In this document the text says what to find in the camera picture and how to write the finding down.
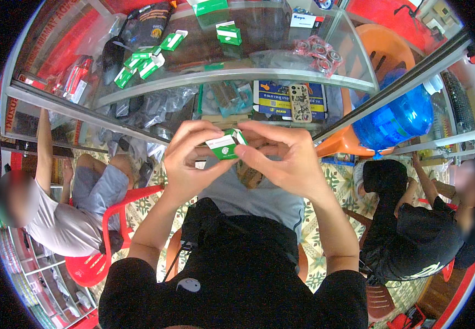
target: water bottle cap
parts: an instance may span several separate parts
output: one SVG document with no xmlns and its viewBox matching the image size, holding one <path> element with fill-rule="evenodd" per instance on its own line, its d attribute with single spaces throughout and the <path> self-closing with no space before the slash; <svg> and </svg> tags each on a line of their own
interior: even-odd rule
<svg viewBox="0 0 475 329">
<path fill-rule="evenodd" d="M 443 87 L 444 84 L 442 83 L 442 78 L 438 74 L 424 82 L 424 88 L 429 93 L 429 95 L 440 92 Z"/>
</svg>

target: patterned floor mat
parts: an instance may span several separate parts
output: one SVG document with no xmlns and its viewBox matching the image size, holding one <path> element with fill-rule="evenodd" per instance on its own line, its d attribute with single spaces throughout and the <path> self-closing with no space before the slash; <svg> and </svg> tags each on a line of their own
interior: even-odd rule
<svg viewBox="0 0 475 329">
<path fill-rule="evenodd" d="M 75 150 L 74 153 L 75 159 L 77 159 L 78 156 L 82 153 L 89 153 L 92 154 L 95 158 L 104 161 L 105 163 L 109 161 L 109 155 L 103 153 L 93 153 L 80 150 Z M 411 162 L 402 162 L 407 166 L 408 175 L 418 179 L 414 169 L 411 167 Z M 356 196 L 354 194 L 354 179 L 352 177 L 352 167 L 333 164 L 322 164 L 322 169 L 325 178 L 333 189 L 340 205 L 371 219 L 372 214 L 376 209 L 378 196 L 374 193 L 368 193 L 361 200 L 356 199 Z M 439 181 L 447 182 L 449 180 L 449 176 L 444 171 L 444 168 L 442 166 L 435 166 L 432 168 L 426 167 L 424 169 L 426 173 L 431 173 L 432 177 L 437 178 Z M 151 185 L 160 184 L 167 184 L 166 170 L 162 166 L 162 164 L 159 164 L 155 167 Z M 159 192 L 150 197 L 130 203 L 128 206 L 126 206 L 126 218 L 128 220 L 128 224 L 133 227 L 134 230 L 137 229 L 137 227 L 140 225 L 142 220 L 145 218 L 149 210 L 153 207 L 155 202 L 157 202 L 160 196 L 161 193 Z M 423 197 L 425 196 L 422 192 L 422 189 L 418 187 L 417 191 L 415 192 L 413 205 L 427 207 L 427 205 L 419 203 L 417 200 L 418 198 Z M 175 220 L 172 225 L 172 231 L 170 232 L 170 238 L 181 227 L 188 207 L 191 204 L 195 203 L 195 201 L 197 201 L 196 197 L 177 210 Z M 323 249 L 318 233 L 318 223 L 316 219 L 316 214 L 314 213 L 312 204 L 308 200 L 305 201 L 305 222 L 302 225 L 302 236 L 300 242 L 302 244 L 303 249 L 305 250 L 309 264 L 306 285 L 312 292 L 315 292 L 319 288 L 320 283 L 325 278 L 326 262 L 325 257 L 323 256 Z M 355 230 L 358 238 L 360 238 L 365 231 L 365 227 L 352 218 L 349 218 L 349 221 L 351 222 L 352 227 Z M 166 242 L 166 247 L 163 249 L 159 257 L 157 269 L 158 282 L 161 282 L 166 274 L 166 248 L 168 246 L 168 242 L 169 239 Z M 127 256 L 127 254 L 128 249 L 123 249 L 113 255 L 112 261 L 114 262 L 116 260 L 123 259 Z M 178 261 L 179 270 L 182 270 L 184 264 L 187 261 L 187 257 L 185 257 L 184 253 L 180 255 Z M 424 289 L 426 281 L 427 278 L 424 278 L 419 280 L 412 280 L 409 282 L 403 282 L 401 285 L 400 282 L 388 282 L 387 286 L 389 287 L 389 291 L 395 303 L 396 309 L 388 316 L 388 318 L 377 323 L 375 328 L 386 328 L 386 321 L 393 319 L 399 313 L 405 312 L 414 303 L 416 303 L 418 297 Z M 104 289 L 104 283 L 105 281 L 102 281 L 96 286 L 90 288 L 90 290 L 96 296 L 97 299 L 99 299 L 102 290 Z"/>
</svg>

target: phone case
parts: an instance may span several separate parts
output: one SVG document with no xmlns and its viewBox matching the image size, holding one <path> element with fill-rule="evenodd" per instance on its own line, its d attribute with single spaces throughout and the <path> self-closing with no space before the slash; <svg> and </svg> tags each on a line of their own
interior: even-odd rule
<svg viewBox="0 0 475 329">
<path fill-rule="evenodd" d="M 311 99 L 305 85 L 290 85 L 288 95 L 291 99 L 292 121 L 312 122 Z"/>
</svg>

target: blue water jug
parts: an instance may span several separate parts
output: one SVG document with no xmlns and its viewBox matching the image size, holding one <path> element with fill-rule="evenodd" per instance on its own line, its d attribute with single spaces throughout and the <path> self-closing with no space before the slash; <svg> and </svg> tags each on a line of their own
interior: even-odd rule
<svg viewBox="0 0 475 329">
<path fill-rule="evenodd" d="M 380 89 L 390 85 L 405 72 L 405 69 L 394 69 L 387 73 Z M 356 137 L 364 147 L 375 151 L 374 159 L 377 159 L 381 157 L 379 151 L 427 134 L 433 123 L 431 95 L 439 92 L 442 86 L 442 79 L 435 75 L 428 82 L 354 122 L 352 128 Z"/>
</svg>

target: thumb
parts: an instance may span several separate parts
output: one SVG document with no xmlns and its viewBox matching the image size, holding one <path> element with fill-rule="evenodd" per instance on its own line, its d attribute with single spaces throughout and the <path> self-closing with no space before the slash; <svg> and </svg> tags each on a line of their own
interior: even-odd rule
<svg viewBox="0 0 475 329">
<path fill-rule="evenodd" d="M 248 145 L 237 145 L 234 148 L 234 153 L 250 168 L 263 174 L 275 165 L 275 161 L 269 160 L 263 153 Z"/>
</svg>

